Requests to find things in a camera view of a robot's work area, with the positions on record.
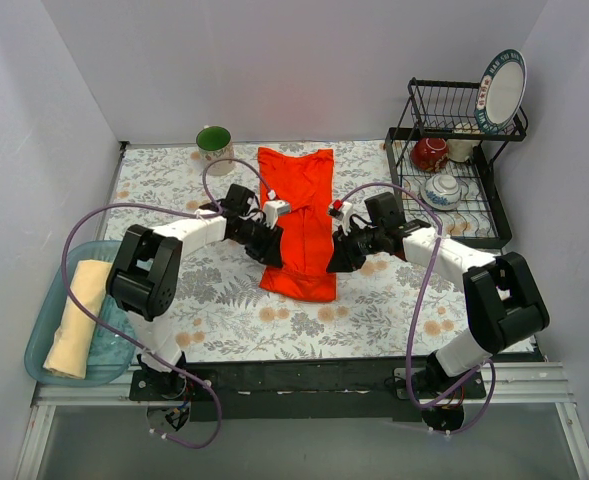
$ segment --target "white backdrop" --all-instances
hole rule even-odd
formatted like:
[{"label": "white backdrop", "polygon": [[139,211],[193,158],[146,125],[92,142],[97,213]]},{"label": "white backdrop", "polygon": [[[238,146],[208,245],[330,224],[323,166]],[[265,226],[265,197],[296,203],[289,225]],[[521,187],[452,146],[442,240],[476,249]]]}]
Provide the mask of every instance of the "white backdrop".
[{"label": "white backdrop", "polygon": [[63,241],[105,203],[117,159],[41,2],[0,2],[0,479],[13,478],[28,427],[35,382],[23,354]]},{"label": "white backdrop", "polygon": [[382,138],[407,82],[477,80],[546,0],[43,0],[119,140]]},{"label": "white backdrop", "polygon": [[510,247],[527,258],[550,312],[539,340],[563,361],[589,442],[589,0],[549,2],[523,53],[532,127],[498,160],[499,191]]}]

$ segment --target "green mug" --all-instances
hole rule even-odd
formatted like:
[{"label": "green mug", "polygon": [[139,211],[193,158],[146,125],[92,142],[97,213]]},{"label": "green mug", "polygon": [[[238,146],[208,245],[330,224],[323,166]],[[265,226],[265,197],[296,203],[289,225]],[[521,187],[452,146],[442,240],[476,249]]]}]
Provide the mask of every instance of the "green mug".
[{"label": "green mug", "polygon": [[[234,144],[232,135],[223,127],[210,127],[205,125],[203,130],[196,136],[196,145],[201,154],[201,158],[206,165],[223,158],[234,158]],[[227,175],[234,170],[234,164],[231,160],[218,162],[207,171],[212,175]]]}]

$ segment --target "red cup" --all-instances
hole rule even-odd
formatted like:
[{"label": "red cup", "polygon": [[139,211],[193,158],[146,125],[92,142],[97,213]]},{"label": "red cup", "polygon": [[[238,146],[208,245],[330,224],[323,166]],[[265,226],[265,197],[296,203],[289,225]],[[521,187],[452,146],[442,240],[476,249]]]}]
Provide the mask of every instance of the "red cup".
[{"label": "red cup", "polygon": [[440,172],[447,164],[447,142],[442,138],[421,138],[412,149],[414,165],[426,172]]}]

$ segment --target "mug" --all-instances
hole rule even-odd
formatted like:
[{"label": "mug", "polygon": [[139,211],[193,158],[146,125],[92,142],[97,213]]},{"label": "mug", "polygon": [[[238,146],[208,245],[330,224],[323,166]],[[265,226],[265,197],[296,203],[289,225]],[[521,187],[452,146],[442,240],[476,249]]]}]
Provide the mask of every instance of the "mug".
[{"label": "mug", "polygon": [[[234,158],[234,144],[232,135],[223,127],[210,127],[205,125],[196,136],[196,146],[201,154],[201,158],[206,165],[222,158]],[[212,175],[227,175],[234,170],[234,164],[231,160],[219,162],[213,165],[208,171]]]},{"label": "mug", "polygon": [[421,170],[440,172],[447,164],[447,151],[442,138],[421,138],[410,152],[410,158]]},{"label": "mug", "polygon": [[[454,127],[454,133],[479,135],[481,131],[475,125],[458,123]],[[447,141],[448,157],[453,162],[465,163],[474,156],[474,147],[480,143],[480,140],[459,140],[451,138]]]}]

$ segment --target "white plate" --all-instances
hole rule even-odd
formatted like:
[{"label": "white plate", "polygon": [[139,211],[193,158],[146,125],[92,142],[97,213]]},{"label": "white plate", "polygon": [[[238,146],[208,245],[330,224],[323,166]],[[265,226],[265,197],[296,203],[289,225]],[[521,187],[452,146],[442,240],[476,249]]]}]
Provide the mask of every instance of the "white plate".
[{"label": "white plate", "polygon": [[527,69],[517,50],[499,53],[485,69],[476,98],[474,116],[485,133],[499,133],[521,106]]}]

